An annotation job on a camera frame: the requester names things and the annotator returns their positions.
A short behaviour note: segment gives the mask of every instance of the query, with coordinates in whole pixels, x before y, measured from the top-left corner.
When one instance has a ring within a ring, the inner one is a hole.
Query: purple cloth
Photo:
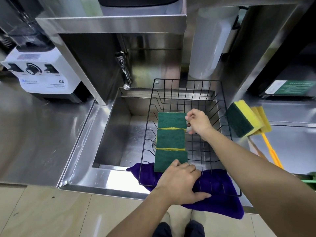
[[[140,163],[127,169],[131,171],[134,177],[139,180]],[[142,164],[140,183],[142,185],[156,186],[162,173],[154,172],[154,164]],[[147,190],[152,191],[154,187],[145,186]],[[237,195],[232,180],[226,170],[215,169],[202,171],[201,177],[195,182],[193,192],[207,192],[212,196],[194,204],[184,204],[183,207],[196,211],[208,211],[226,215],[235,219],[241,219],[244,216],[244,209],[238,197],[224,194]]]

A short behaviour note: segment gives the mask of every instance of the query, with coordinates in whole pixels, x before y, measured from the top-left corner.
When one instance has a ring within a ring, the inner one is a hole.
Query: beige floor tile
[[[237,220],[216,213],[195,211],[192,218],[203,224],[205,236],[255,237],[250,214]]]
[[[167,212],[170,215],[172,236],[183,236],[185,226],[190,222],[192,210],[180,205],[172,205]]]
[[[80,237],[105,237],[141,202],[141,200],[92,195]]]
[[[256,237],[276,237],[260,215],[251,215]]]
[[[1,237],[79,237],[91,194],[28,186]]]
[[[0,187],[0,233],[6,225],[24,188]]]

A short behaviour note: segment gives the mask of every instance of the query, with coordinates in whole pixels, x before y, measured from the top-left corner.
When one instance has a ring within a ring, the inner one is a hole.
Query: wire dish rack
[[[142,164],[150,163],[156,152],[156,135],[158,126],[158,112],[189,112],[191,109],[204,111],[212,126],[228,138],[232,138],[230,127],[226,119],[227,110],[222,83],[217,80],[173,80],[155,79],[144,136],[141,165],[139,171],[139,184],[156,186],[154,183],[142,183]],[[188,163],[194,164],[200,171],[225,169],[212,147],[198,134],[185,133],[185,150],[188,152]],[[237,197],[242,195],[239,189]]]

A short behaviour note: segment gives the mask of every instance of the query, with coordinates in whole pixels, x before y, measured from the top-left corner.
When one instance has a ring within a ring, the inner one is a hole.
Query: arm
[[[107,237],[151,237],[171,205],[195,203],[211,196],[204,192],[193,193],[193,185],[200,176],[201,172],[194,165],[180,164],[176,159],[156,188]]]
[[[216,131],[203,111],[186,116],[190,134],[197,132],[216,152],[227,171],[277,236],[314,233],[316,193],[282,170]]]

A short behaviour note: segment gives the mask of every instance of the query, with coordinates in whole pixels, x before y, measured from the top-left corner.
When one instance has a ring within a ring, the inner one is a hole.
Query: chrome faucet
[[[119,51],[115,53],[115,58],[119,66],[121,67],[124,76],[123,76],[123,81],[124,85],[123,88],[124,90],[128,91],[131,89],[132,86],[132,77],[130,75],[130,72],[128,71],[127,65],[126,65],[126,55],[123,51]]]

